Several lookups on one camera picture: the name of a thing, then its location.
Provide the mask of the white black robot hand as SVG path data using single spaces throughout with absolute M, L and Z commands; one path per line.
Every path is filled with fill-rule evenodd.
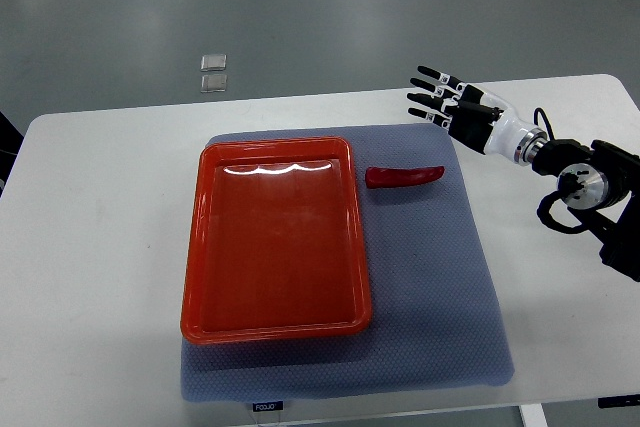
M 546 132 L 522 120 L 501 97 L 431 67 L 420 65 L 417 71 L 435 81 L 412 77 L 410 83 L 428 94 L 408 93 L 407 98 L 432 110 L 453 108 L 453 112 L 451 119 L 414 107 L 408 113 L 443 129 L 449 128 L 449 135 L 471 150 L 499 154 L 515 164 L 527 165 L 548 142 Z

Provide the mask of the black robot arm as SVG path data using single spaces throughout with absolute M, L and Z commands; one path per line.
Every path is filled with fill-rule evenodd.
M 555 190 L 536 211 L 541 223 L 567 235 L 592 233 L 601 243 L 602 263 L 638 280 L 638 156 L 602 140 L 585 146 L 560 139 L 541 107 L 527 122 L 487 90 L 427 66 L 418 71 L 411 81 L 418 90 L 407 96 L 414 104 L 409 114 L 479 154 L 498 154 L 555 177 Z

